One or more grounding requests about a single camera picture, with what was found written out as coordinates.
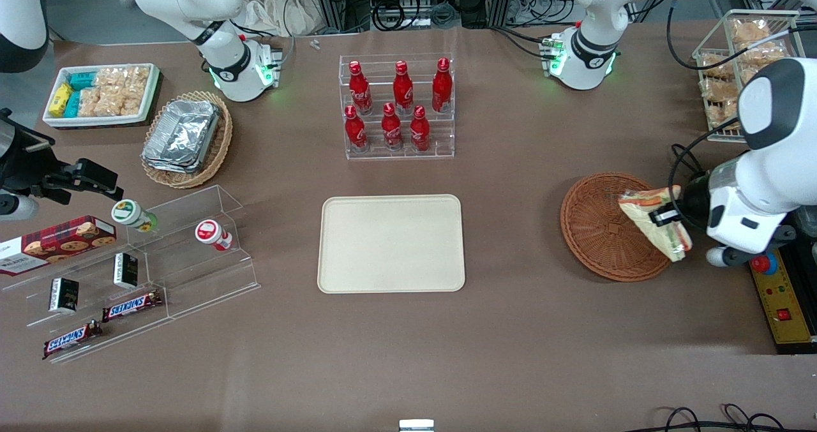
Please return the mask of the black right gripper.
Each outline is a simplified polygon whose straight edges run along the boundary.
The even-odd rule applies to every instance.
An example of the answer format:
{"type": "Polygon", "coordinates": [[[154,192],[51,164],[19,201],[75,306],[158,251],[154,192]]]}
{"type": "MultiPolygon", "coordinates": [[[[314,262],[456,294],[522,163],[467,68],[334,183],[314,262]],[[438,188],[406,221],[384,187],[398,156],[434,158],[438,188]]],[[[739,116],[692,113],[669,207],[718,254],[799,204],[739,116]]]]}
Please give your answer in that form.
{"type": "Polygon", "coordinates": [[[2,189],[17,194],[52,200],[69,205],[71,191],[90,191],[122,200],[123,189],[117,185],[119,174],[87,158],[61,167],[61,182],[43,182],[46,176],[58,172],[58,159],[52,137],[29,129],[12,120],[11,110],[1,110],[1,171],[2,189]]]}

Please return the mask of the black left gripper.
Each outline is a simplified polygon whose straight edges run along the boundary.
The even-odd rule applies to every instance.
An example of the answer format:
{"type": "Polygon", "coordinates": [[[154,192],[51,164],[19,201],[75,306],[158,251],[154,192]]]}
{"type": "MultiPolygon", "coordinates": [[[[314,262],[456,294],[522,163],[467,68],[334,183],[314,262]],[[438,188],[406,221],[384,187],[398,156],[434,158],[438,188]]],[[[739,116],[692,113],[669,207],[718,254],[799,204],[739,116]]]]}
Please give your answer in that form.
{"type": "Polygon", "coordinates": [[[682,221],[686,225],[705,232],[710,209],[709,178],[695,178],[682,188],[677,200],[680,213],[673,205],[662,205],[650,211],[648,219],[654,226],[664,227],[682,221]]]}

